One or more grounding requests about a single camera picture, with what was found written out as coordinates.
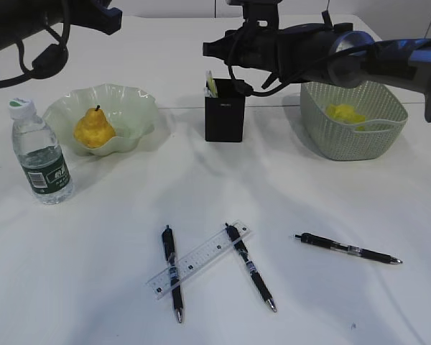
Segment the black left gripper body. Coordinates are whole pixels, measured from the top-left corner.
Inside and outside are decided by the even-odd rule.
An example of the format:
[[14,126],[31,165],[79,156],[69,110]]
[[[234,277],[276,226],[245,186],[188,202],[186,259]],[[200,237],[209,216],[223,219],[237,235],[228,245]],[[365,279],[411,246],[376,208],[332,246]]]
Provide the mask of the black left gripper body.
[[62,9],[63,35],[75,25],[112,35],[121,29],[122,10],[110,7],[111,0],[57,1]]

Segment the blue black right robot arm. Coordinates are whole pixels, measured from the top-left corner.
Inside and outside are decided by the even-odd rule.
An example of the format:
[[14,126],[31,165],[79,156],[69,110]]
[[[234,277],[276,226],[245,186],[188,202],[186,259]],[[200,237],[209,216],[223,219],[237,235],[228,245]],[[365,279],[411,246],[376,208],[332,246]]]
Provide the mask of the blue black right robot arm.
[[261,91],[231,75],[245,96],[268,97],[290,84],[317,82],[355,88],[381,83],[425,97],[425,120],[431,123],[431,39],[375,41],[350,22],[334,24],[328,11],[321,23],[279,28],[278,1],[229,1],[241,6],[244,22],[214,42],[203,55],[234,67],[266,71]]

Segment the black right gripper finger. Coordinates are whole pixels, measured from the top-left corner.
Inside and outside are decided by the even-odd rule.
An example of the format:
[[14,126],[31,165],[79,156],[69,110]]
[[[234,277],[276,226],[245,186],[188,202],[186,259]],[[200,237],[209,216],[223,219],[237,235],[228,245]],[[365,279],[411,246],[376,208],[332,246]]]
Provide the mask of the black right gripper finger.
[[230,65],[233,62],[229,59],[232,46],[232,37],[223,37],[213,42],[204,42],[203,56],[217,58],[222,60],[226,65]]

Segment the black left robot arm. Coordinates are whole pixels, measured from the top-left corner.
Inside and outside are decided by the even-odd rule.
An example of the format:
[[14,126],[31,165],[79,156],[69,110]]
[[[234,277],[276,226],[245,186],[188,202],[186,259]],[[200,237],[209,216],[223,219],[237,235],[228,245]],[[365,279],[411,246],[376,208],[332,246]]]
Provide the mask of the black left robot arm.
[[46,27],[62,23],[68,38],[70,26],[112,35],[121,28],[123,12],[110,1],[6,1],[0,0],[0,51]]

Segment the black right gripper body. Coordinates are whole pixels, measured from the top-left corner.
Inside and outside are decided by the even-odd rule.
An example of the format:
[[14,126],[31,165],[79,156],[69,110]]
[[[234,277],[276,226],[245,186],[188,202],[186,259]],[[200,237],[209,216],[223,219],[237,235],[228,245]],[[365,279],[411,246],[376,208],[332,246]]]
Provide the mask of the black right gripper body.
[[316,60],[336,52],[334,44],[345,32],[344,23],[333,24],[328,10],[321,23],[279,28],[279,4],[248,4],[242,8],[243,24],[228,30],[224,37],[233,38],[227,65],[253,68],[270,73],[266,84],[303,83],[305,68]]

